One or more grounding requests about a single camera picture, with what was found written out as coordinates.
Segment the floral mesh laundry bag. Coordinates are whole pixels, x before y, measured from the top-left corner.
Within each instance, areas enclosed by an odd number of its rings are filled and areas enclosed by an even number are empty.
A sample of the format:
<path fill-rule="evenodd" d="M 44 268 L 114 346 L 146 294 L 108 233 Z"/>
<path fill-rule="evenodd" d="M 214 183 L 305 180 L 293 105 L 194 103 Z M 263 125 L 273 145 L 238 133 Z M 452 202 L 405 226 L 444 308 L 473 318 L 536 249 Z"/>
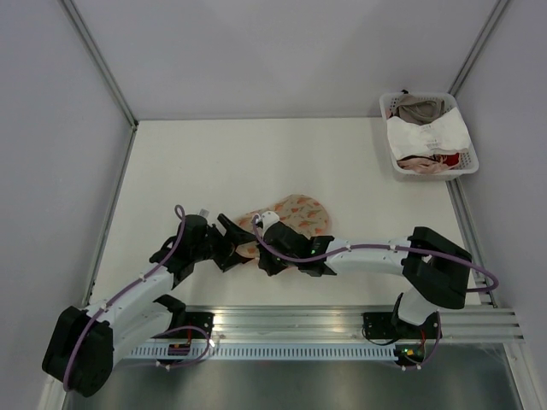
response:
<path fill-rule="evenodd" d="M 275 204 L 253 210 L 234 221 L 244 231 L 252 233 L 252 218 L 255 214 L 275 212 L 280 221 L 307 238 L 328 235 L 331 229 L 330 216 L 316 199 L 302 194 L 292 194 Z"/>

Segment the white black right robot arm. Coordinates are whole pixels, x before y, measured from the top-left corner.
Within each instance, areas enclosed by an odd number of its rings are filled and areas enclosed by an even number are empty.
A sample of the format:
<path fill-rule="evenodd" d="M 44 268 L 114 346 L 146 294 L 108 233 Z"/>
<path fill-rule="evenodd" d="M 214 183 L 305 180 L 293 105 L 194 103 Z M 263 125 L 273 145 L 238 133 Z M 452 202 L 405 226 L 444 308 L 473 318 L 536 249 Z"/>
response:
<path fill-rule="evenodd" d="M 408 237 L 382 243 L 305 237 L 282 222 L 253 229 L 259 267 L 270 276 L 295 267 L 311 277 L 371 272 L 405 278 L 410 287 L 387 314 L 390 339 L 415 337 L 440 308 L 465 306 L 471 256 L 430 228 L 418 226 Z"/>

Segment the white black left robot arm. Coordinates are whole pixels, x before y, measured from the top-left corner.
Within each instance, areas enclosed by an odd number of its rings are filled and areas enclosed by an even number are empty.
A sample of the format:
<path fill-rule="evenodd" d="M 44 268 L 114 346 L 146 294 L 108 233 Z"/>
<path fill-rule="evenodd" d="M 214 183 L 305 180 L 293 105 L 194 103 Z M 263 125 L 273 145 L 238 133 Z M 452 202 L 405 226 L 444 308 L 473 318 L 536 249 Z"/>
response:
<path fill-rule="evenodd" d="M 209 224 L 202 215 L 185 215 L 181 207 L 175 212 L 180 219 L 176 233 L 131 283 L 99 302 L 70 306 L 59 315 L 41 367 L 65 390 L 94 395 L 119 361 L 153 337 L 184 340 L 173 358 L 159 361 L 162 366 L 179 364 L 192 339 L 211 338 L 211 314 L 189 313 L 169 293 L 199 262 L 213 261 L 223 272 L 246 263 L 237 249 L 255 237 L 224 214 Z"/>

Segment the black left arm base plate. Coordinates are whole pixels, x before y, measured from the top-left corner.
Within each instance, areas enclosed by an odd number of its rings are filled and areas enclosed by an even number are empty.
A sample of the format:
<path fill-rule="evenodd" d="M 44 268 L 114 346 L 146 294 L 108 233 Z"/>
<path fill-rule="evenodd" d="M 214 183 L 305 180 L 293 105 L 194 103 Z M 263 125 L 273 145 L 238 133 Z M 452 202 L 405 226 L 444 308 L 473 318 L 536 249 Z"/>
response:
<path fill-rule="evenodd" d="M 174 315 L 168 329 L 179 328 L 179 330 L 168 334 L 167 337 L 185 340 L 205 339 L 206 336 L 197 328 L 210 337 L 214 327 L 214 317 L 215 315 L 211 312 L 177 313 Z"/>

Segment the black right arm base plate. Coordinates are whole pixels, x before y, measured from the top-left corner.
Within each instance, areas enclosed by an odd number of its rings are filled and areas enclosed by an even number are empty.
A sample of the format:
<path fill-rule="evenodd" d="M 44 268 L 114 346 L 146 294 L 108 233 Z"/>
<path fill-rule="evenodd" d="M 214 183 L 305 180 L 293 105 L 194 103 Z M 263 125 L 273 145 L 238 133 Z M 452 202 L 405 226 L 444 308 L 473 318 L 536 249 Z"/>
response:
<path fill-rule="evenodd" d="M 366 312 L 362 314 L 362 335 L 377 345 L 388 345 L 401 340 L 409 328 L 401 322 L 394 320 L 392 313 Z"/>

